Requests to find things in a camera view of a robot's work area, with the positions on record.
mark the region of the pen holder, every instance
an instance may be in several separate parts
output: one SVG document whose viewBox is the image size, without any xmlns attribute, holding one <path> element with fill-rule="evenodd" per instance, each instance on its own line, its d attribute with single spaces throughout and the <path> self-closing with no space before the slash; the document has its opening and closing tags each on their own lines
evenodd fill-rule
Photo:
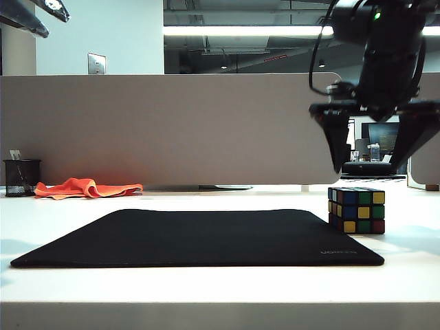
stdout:
<svg viewBox="0 0 440 330">
<path fill-rule="evenodd" d="M 40 181 L 40 160 L 7 159 L 5 162 L 6 197 L 33 196 Z"/>
</svg>

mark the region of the black cable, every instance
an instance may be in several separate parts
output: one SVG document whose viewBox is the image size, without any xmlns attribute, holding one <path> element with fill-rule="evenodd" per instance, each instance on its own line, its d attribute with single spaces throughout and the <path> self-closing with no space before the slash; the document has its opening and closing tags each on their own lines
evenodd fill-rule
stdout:
<svg viewBox="0 0 440 330">
<path fill-rule="evenodd" d="M 316 53 L 318 52 L 318 47 L 319 44 L 321 42 L 321 38 L 322 38 L 322 32 L 324 31 L 324 27 L 327 24 L 327 21 L 329 20 L 331 11 L 333 10 L 333 7 L 335 6 L 335 4 L 338 2 L 338 0 L 333 0 L 330 5 L 329 5 L 329 9 L 327 10 L 327 13 L 325 14 L 325 18 L 322 20 L 322 24 L 321 24 L 321 32 L 318 35 L 318 38 L 316 39 L 315 42 L 315 47 L 313 49 L 313 52 L 311 53 L 311 60 L 310 60 L 310 67 L 309 67 L 309 88 L 320 94 L 320 95 L 330 95 L 329 93 L 327 93 L 326 91 L 321 91 L 317 88 L 314 87 L 314 81 L 313 81 L 313 72 L 314 72 L 314 67 L 315 67 L 315 61 L 316 61 Z"/>
<path fill-rule="evenodd" d="M 417 65 L 415 68 L 414 76 L 412 77 L 411 84 L 409 88 L 407 89 L 407 95 L 404 96 L 404 99 L 409 97 L 412 98 L 418 88 L 421 74 L 424 70 L 424 63 L 425 63 L 425 54 L 426 54 L 426 40 L 423 37 L 421 40 L 420 50 L 419 50 L 419 58 L 417 59 Z"/>
</svg>

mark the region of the black mouse pad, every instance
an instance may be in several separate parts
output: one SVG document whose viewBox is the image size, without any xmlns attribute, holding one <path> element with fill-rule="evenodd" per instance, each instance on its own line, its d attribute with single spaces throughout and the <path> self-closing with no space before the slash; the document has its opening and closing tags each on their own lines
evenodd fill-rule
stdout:
<svg viewBox="0 0 440 330">
<path fill-rule="evenodd" d="M 381 265 L 303 210 L 119 210 L 11 262 L 14 267 Z"/>
</svg>

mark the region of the white desk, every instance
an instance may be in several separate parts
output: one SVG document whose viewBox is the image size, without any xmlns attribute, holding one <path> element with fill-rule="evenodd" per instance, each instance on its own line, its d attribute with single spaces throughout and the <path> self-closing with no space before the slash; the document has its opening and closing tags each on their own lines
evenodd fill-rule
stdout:
<svg viewBox="0 0 440 330">
<path fill-rule="evenodd" d="M 327 218 L 327 187 L 144 192 L 116 199 L 0 198 L 1 328 L 440 329 L 440 193 L 386 191 L 386 234 L 356 236 L 379 267 L 12 269 L 16 257 L 122 208 L 300 208 Z"/>
</svg>

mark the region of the orange cloth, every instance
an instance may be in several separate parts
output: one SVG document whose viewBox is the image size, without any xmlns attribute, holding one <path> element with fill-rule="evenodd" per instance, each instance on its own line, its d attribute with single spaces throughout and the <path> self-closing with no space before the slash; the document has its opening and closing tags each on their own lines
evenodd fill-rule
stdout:
<svg viewBox="0 0 440 330">
<path fill-rule="evenodd" d="M 53 199 L 64 199 L 67 197 L 117 197 L 129 196 L 135 191 L 142 191 L 141 184 L 129 184 L 126 186 L 103 186 L 97 185 L 92 179 L 76 179 L 71 177 L 64 184 L 48 188 L 39 182 L 35 188 L 35 197 L 51 197 Z"/>
</svg>

